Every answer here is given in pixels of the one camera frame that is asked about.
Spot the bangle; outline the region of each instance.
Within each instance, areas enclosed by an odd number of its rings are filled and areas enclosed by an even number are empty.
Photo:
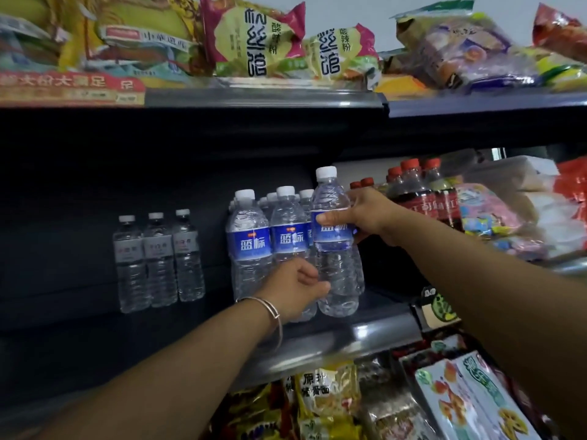
[[[273,304],[271,304],[270,302],[268,302],[266,299],[258,298],[256,296],[244,296],[242,298],[239,298],[237,300],[237,303],[239,303],[245,299],[252,299],[254,301],[257,301],[257,302],[260,302],[261,304],[263,304],[265,306],[265,308],[269,311],[269,313],[271,314],[273,319],[277,320],[277,322],[279,323],[279,341],[277,342],[277,346],[275,346],[275,348],[273,349],[273,352],[276,352],[277,349],[281,347],[281,342],[283,341],[283,325],[281,324],[281,318],[279,317],[279,312],[277,312],[277,309],[275,309],[275,306]]]

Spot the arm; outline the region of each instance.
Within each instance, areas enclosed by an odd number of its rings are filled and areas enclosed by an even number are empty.
[[[491,355],[569,438],[587,432],[587,288],[485,246],[442,222],[391,202],[372,188],[355,206],[319,216],[354,223],[401,246]]]
[[[285,324],[329,288],[313,266],[296,258],[279,266],[256,296],[275,305]],[[261,303],[239,302],[58,415],[38,438],[193,440],[275,327]]]

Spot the pink package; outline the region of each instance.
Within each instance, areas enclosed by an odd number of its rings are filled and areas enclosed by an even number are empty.
[[[245,0],[201,0],[200,8],[215,75],[310,78],[304,2],[288,13]]]
[[[518,215],[481,184],[455,185],[466,233],[491,237],[509,235],[523,224]]]

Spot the hand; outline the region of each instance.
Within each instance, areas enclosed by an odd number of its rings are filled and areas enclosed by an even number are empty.
[[[324,298],[330,290],[328,281],[318,281],[316,267],[302,258],[280,264],[255,294],[273,304],[283,324],[299,318],[308,305]]]
[[[355,242],[369,235],[379,235],[386,244],[395,245],[393,234],[401,222],[414,217],[414,212],[395,204],[374,188],[355,189],[347,194],[355,202],[352,207],[320,214],[316,220],[320,225],[355,224],[359,229]]]

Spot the forearm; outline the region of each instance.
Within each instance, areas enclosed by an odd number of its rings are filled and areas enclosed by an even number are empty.
[[[587,361],[582,348],[587,290],[582,284],[422,215],[411,216],[394,237],[539,407],[562,424],[572,412],[569,407],[587,407],[585,386],[562,378],[566,365]],[[544,357],[545,349],[553,361]]]
[[[260,303],[238,303],[114,378],[39,438],[197,438],[271,324]]]

